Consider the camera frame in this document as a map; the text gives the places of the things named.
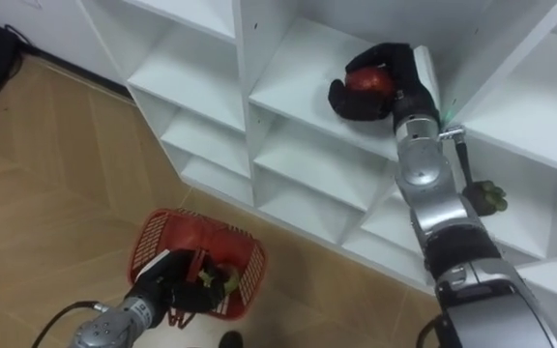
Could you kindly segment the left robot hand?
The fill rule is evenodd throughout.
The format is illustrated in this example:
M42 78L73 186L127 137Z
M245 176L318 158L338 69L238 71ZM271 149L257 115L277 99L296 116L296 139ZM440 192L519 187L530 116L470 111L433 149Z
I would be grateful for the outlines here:
M239 284L239 276L192 249L168 250L149 270L137 276L127 297L147 300L156 311L214 310Z

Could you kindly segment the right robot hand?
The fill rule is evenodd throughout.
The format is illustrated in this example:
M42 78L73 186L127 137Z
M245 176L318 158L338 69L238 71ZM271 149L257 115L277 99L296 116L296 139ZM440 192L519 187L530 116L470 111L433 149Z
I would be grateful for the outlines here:
M352 58L345 66L345 72L352 74L379 66L388 71L395 90L384 96L372 90L349 88L343 81L335 79L329 86L328 102L337 116L355 122L372 122L392 116L395 128L404 119L418 114L440 121L434 99L420 79L410 44L376 44Z

